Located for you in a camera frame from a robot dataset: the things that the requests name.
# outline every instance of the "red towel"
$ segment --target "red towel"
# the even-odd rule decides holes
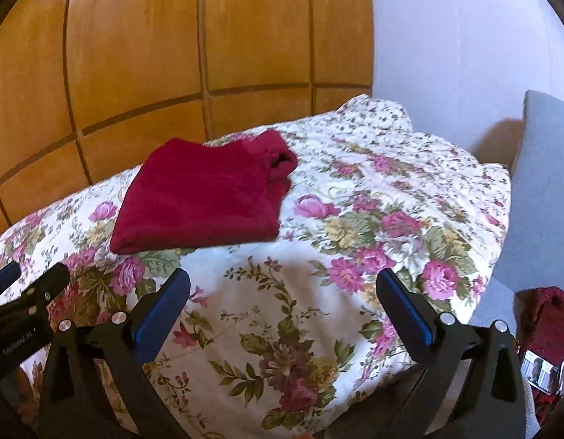
[[[526,341],[520,353],[532,350],[560,368],[564,361],[564,292],[558,287],[536,289],[521,319]],[[532,388],[536,418],[540,425],[558,402],[556,394],[545,394]]]
[[[273,240],[296,155],[280,134],[206,147],[180,139],[154,150],[128,188],[110,250]]]

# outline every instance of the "gray sofa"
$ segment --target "gray sofa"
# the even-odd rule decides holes
[[[510,226],[493,277],[470,320],[504,319],[515,334],[523,293],[564,290],[564,102],[529,90],[512,173]]]

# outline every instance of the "white wall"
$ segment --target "white wall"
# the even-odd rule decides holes
[[[373,95],[415,130],[511,163],[528,89],[564,100],[564,26],[546,0],[373,0]]]

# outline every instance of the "floral bedspread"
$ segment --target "floral bedspread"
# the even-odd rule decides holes
[[[92,325],[131,309],[182,267],[193,292],[144,371],[188,434],[292,438],[325,428],[411,364],[375,295],[377,272],[391,267],[437,310],[468,321],[500,254],[510,182],[501,166],[414,133],[400,105],[367,96],[274,128],[299,158],[275,242],[110,253],[134,168],[0,237],[0,269],[12,259],[22,267],[0,304],[64,262],[72,281],[52,324]],[[37,396],[46,354],[23,365]],[[118,417],[134,428],[101,371]]]

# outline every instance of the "smartphone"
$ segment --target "smartphone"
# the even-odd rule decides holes
[[[542,393],[556,394],[558,392],[559,369],[533,351],[526,350],[520,370],[527,381]]]

